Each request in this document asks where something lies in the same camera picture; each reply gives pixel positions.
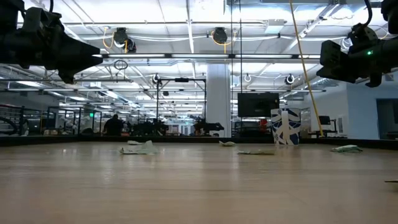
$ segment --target crumpled paper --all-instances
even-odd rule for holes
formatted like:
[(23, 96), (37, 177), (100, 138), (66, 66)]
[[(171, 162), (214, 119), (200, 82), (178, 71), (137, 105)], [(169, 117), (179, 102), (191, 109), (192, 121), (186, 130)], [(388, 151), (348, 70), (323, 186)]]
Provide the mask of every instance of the crumpled paper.
[(152, 141), (147, 141), (143, 145), (122, 147), (120, 148), (119, 152), (121, 154), (154, 155), (159, 151), (152, 144)]
[(127, 144), (132, 145), (132, 146), (142, 145), (141, 142), (137, 142), (137, 141), (127, 141)]
[(355, 146), (355, 145), (340, 146), (340, 147), (333, 148), (330, 151), (331, 152), (356, 152), (356, 153), (363, 152), (362, 149), (360, 149), (358, 146)]
[(226, 142), (226, 143), (223, 143), (222, 141), (218, 141), (218, 142), (219, 142), (219, 144), (220, 144), (221, 146), (231, 147), (231, 146), (235, 146), (235, 145), (236, 145), (235, 142)]
[(238, 154), (244, 155), (274, 155), (276, 149), (248, 149), (248, 150), (239, 150)]

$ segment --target column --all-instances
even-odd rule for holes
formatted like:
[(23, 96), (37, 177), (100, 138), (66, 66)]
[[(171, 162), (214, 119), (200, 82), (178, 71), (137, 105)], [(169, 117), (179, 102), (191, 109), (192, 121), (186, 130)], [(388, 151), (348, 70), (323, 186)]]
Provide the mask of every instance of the column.
[(212, 131), (220, 137), (231, 137), (231, 92), (228, 64), (207, 65), (206, 121), (220, 123), (224, 131)]

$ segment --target ceiling light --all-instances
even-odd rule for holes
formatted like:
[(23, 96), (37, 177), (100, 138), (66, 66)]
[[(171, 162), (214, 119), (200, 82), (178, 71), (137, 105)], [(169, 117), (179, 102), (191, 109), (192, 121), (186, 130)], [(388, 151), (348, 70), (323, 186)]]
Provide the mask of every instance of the ceiling light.
[(43, 91), (74, 91), (73, 89), (44, 89)]
[(27, 85), (27, 86), (31, 86), (31, 87), (42, 87), (41, 84), (37, 83), (37, 82), (30, 82), (30, 81), (18, 81), (17, 83), (19, 84), (23, 84), (23, 85)]
[(106, 91), (105, 94), (107, 94), (108, 96), (117, 99), (118, 95), (112, 91)]
[(303, 55), (303, 58), (319, 59), (321, 58), (321, 55)]
[(51, 93), (51, 94), (53, 94), (53, 95), (55, 95), (55, 96), (64, 97), (64, 95), (59, 94), (59, 93), (56, 93), (56, 92), (53, 92), (53, 91), (49, 91), (49, 93)]
[(20, 89), (6, 89), (8, 91), (40, 91), (38, 89), (31, 89), (31, 88), (20, 88)]
[(109, 54), (108, 58), (162, 58), (164, 54)]
[(79, 96), (69, 96), (69, 98), (73, 100), (78, 100), (78, 101), (86, 101), (86, 98), (79, 97)]
[(173, 58), (228, 58), (226, 54), (172, 54)]
[(237, 58), (292, 58), (292, 55), (269, 55), (269, 54), (251, 54), (251, 55), (236, 55)]
[(246, 81), (246, 82), (250, 82), (251, 81), (251, 77), (250, 77), (250, 75), (248, 73), (244, 77), (244, 81)]

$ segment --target ceiling beam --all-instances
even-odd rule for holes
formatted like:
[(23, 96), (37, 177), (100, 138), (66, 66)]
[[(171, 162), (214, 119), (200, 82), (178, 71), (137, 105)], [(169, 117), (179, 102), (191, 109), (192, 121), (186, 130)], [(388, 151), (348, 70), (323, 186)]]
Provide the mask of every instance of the ceiling beam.
[[(330, 13), (336, 8), (336, 6), (337, 5), (333, 4), (324, 8), (324, 10), (322, 10), (322, 12), (319, 13), (317, 18), (311, 24), (306, 26), (306, 28), (304, 28), (298, 33), (298, 36), (304, 38), (306, 35), (308, 35), (309, 32), (311, 32), (317, 25), (319, 25), (324, 20), (324, 16), (330, 15)], [(287, 44), (287, 46), (280, 51), (280, 54), (286, 54), (286, 52), (290, 51), (296, 45), (297, 45), (297, 39), (291, 40), (290, 43)], [(262, 76), (271, 65), (272, 65), (271, 63), (267, 63), (264, 66), (264, 68), (262, 68), (258, 76)], [(249, 88), (255, 80), (256, 78), (252, 78), (252, 80), (245, 86), (245, 88), (246, 89)]]

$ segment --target monitor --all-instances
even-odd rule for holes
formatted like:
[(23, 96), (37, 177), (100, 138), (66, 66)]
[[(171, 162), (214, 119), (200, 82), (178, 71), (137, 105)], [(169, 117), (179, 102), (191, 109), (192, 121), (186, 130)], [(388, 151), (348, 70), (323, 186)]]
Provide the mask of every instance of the monitor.
[(278, 93), (238, 93), (238, 116), (241, 118), (271, 117), (271, 110), (278, 108)]

